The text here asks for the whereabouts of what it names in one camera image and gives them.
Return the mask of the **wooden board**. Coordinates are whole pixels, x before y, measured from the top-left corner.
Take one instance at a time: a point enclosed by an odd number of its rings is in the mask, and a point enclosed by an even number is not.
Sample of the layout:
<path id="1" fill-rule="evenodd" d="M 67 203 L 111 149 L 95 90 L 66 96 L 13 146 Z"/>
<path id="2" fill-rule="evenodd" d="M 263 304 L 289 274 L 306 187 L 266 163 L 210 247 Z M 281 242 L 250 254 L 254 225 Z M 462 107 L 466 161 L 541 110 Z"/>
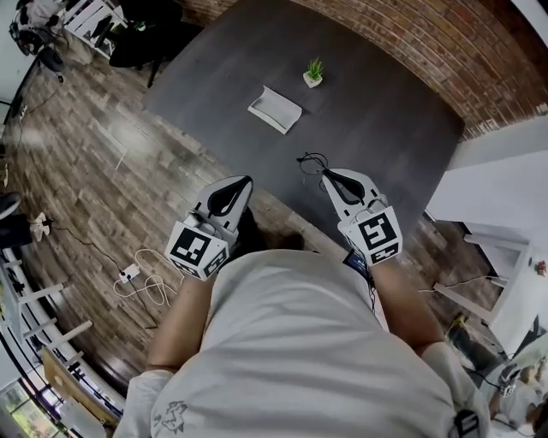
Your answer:
<path id="1" fill-rule="evenodd" d="M 81 353 L 62 361 L 48 346 L 43 346 L 41 356 L 45 379 L 63 399 L 59 408 L 62 422 L 84 438 L 112 437 L 120 418 L 101 399 L 87 392 L 69 371 Z"/>

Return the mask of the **black office chair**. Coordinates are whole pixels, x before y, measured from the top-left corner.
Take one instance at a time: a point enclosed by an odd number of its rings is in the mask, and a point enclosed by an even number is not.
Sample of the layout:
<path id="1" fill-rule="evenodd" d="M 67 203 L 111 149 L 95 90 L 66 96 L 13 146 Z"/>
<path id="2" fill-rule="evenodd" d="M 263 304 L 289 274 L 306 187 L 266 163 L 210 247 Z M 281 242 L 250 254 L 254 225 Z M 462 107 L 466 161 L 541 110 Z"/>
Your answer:
<path id="1" fill-rule="evenodd" d="M 147 82 L 152 86 L 162 62 L 177 56 L 203 27 L 185 22 L 182 6 L 175 0 L 119 0 L 128 27 L 117 37 L 110 56 L 114 68 L 142 68 L 152 65 Z M 147 28 L 136 32 L 133 21 L 144 21 Z"/>

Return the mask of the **white side table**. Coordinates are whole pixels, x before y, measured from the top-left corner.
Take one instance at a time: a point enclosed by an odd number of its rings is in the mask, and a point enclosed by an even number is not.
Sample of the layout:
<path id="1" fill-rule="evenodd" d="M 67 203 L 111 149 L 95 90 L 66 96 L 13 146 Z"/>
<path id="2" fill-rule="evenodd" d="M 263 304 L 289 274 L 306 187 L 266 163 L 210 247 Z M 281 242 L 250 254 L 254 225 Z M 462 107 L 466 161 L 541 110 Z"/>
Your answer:
<path id="1" fill-rule="evenodd" d="M 505 328 L 512 324 L 523 324 L 529 328 L 539 313 L 537 306 L 542 298 L 544 284 L 542 278 L 533 272 L 533 260 L 537 253 L 535 245 L 488 234 L 465 234 L 463 240 L 469 244 L 510 250 L 518 254 L 510 275 L 484 277 L 502 288 L 497 302 L 488 311 L 456 293 L 457 285 L 449 287 L 437 282 L 433 285 L 433 290 L 481 318 L 491 331 L 497 326 Z"/>

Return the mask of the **dark hip pouch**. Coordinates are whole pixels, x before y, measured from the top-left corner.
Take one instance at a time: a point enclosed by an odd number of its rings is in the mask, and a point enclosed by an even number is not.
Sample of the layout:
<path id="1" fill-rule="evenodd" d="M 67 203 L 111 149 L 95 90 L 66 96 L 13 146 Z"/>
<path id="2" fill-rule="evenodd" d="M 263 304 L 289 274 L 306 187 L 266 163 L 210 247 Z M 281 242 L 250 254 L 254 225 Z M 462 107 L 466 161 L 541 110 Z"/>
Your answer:
<path id="1" fill-rule="evenodd" d="M 366 281 L 371 279 L 366 262 L 355 251 L 349 252 L 343 263 L 361 275 Z"/>

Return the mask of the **person's black shoe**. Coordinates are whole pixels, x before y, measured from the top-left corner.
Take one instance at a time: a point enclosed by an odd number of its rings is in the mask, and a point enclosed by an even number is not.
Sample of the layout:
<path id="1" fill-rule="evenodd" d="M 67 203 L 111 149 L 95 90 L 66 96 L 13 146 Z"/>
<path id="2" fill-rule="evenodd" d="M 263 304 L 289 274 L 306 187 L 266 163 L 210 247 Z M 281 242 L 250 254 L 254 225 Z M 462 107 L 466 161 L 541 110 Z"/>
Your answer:
<path id="1" fill-rule="evenodd" d="M 243 257 L 252 252 L 262 252 L 267 249 L 265 237 L 254 220 L 249 207 L 241 215 L 238 224 L 238 238 L 232 251 L 234 258 Z"/>
<path id="2" fill-rule="evenodd" d="M 303 251 L 305 240 L 301 234 L 292 233 L 280 235 L 275 239 L 274 249 Z"/>

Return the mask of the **white frame desk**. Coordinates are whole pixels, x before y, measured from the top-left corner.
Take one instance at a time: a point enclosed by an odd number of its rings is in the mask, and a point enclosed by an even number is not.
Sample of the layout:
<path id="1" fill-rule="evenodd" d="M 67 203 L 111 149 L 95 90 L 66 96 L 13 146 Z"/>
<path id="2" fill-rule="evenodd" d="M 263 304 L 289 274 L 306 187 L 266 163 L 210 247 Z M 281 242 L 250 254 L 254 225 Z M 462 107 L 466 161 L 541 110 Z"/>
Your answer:
<path id="1" fill-rule="evenodd" d="M 23 269 L 23 262 L 12 250 L 0 252 L 0 282 L 3 291 L 0 305 L 3 309 L 3 326 L 14 343 L 22 348 L 33 346 L 36 340 L 46 346 L 69 368 L 80 364 L 83 353 L 76 351 L 70 342 L 92 327 L 92 321 L 86 320 L 78 326 L 63 331 L 57 324 L 56 317 L 50 317 L 42 304 L 60 294 L 63 284 L 33 291 Z"/>

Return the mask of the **person's right forearm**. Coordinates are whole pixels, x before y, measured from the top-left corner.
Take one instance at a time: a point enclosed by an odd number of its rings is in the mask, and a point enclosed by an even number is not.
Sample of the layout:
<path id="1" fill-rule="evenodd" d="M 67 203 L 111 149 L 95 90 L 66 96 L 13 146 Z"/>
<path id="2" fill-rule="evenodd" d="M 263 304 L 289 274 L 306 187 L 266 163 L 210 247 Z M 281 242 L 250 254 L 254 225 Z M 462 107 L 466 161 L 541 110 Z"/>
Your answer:
<path id="1" fill-rule="evenodd" d="M 419 356 L 429 346 L 445 341 L 438 320 L 427 302 L 394 258 L 373 265 L 371 273 L 384 317 L 393 335 Z"/>

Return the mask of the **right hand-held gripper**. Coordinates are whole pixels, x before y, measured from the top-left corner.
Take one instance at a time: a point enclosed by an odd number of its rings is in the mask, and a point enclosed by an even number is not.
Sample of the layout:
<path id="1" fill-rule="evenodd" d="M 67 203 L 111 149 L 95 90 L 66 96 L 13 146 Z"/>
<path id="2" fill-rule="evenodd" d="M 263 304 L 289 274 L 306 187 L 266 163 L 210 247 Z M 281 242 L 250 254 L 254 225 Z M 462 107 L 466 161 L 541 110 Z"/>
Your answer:
<path id="1" fill-rule="evenodd" d="M 343 219 L 338 230 L 368 267 L 402 252 L 395 211 L 369 176 L 349 169 L 325 169 L 322 181 Z M 354 207 L 359 208 L 351 214 Z"/>

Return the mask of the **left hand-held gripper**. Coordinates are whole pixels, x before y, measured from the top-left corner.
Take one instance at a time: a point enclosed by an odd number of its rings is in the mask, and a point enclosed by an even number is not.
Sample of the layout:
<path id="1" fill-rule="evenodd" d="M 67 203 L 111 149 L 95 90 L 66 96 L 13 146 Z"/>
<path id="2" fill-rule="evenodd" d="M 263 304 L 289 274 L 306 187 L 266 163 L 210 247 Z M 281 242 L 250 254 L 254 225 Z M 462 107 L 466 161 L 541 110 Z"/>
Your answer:
<path id="1" fill-rule="evenodd" d="M 237 227 L 253 191 L 250 176 L 233 176 L 206 186 L 196 210 L 176 222 L 164 255 L 183 274 L 206 281 L 228 262 Z M 207 217 L 214 217 L 218 223 Z"/>

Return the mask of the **person's left forearm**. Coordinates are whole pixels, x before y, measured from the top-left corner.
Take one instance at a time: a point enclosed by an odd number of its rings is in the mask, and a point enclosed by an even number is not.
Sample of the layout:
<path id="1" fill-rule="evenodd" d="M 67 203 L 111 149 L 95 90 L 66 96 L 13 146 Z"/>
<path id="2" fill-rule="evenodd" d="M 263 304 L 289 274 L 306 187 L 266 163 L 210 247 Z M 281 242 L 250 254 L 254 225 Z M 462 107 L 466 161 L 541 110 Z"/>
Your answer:
<path id="1" fill-rule="evenodd" d="M 213 275 L 206 281 L 186 277 L 175 302 L 154 335 L 146 361 L 146 370 L 177 372 L 200 350 L 211 305 Z"/>

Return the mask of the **black and white equipment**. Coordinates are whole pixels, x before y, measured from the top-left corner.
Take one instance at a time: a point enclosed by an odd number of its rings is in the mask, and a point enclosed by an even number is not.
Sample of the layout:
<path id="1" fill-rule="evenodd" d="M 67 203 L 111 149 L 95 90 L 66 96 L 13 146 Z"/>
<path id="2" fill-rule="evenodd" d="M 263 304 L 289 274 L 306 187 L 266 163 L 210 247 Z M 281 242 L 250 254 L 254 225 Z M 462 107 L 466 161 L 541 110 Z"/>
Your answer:
<path id="1" fill-rule="evenodd" d="M 69 0 L 17 0 L 9 35 L 25 56 L 36 56 L 58 36 Z"/>

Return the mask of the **black waist device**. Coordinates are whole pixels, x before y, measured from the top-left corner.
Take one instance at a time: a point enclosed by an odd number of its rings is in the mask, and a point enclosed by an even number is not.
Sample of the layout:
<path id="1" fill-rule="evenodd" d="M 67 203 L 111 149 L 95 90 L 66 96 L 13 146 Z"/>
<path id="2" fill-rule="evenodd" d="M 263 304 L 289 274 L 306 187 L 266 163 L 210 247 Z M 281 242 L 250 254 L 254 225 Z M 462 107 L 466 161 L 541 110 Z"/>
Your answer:
<path id="1" fill-rule="evenodd" d="M 450 438 L 480 438 L 480 420 L 477 414 L 470 410 L 459 411 L 454 418 Z"/>

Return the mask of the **person's white t-shirt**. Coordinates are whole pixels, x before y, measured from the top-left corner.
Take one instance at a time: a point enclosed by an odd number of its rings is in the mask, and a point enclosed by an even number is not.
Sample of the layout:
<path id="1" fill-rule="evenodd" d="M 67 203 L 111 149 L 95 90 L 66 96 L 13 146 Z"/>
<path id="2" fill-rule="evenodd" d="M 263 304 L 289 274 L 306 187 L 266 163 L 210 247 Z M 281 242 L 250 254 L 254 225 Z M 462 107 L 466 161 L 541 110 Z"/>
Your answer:
<path id="1" fill-rule="evenodd" d="M 488 438 L 486 402 L 446 340 L 419 356 L 371 287 L 314 252 L 224 265 L 200 350 L 130 381 L 113 438 L 450 438 L 462 410 Z"/>

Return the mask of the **white shelf unit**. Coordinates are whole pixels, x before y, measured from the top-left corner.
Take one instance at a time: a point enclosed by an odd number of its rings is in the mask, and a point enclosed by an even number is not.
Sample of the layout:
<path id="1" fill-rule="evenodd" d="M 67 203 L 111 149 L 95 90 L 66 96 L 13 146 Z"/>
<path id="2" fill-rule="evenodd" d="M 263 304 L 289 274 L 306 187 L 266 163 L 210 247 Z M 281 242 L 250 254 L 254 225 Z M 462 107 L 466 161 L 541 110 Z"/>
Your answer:
<path id="1" fill-rule="evenodd" d="M 116 47 L 109 32 L 128 27 L 122 7 L 112 0 L 71 0 L 63 10 L 62 22 L 69 33 L 107 60 Z"/>

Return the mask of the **small potted green plant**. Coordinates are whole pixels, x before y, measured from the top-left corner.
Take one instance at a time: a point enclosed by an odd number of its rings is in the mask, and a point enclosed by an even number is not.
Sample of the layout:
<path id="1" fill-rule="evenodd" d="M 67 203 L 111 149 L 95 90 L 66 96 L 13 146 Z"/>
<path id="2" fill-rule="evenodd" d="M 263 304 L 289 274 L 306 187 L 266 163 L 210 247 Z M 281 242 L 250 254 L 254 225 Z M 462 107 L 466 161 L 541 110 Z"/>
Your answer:
<path id="1" fill-rule="evenodd" d="M 303 74 L 303 80 L 309 88 L 318 86 L 323 79 L 324 65 L 318 59 L 313 59 L 308 63 L 307 70 Z"/>

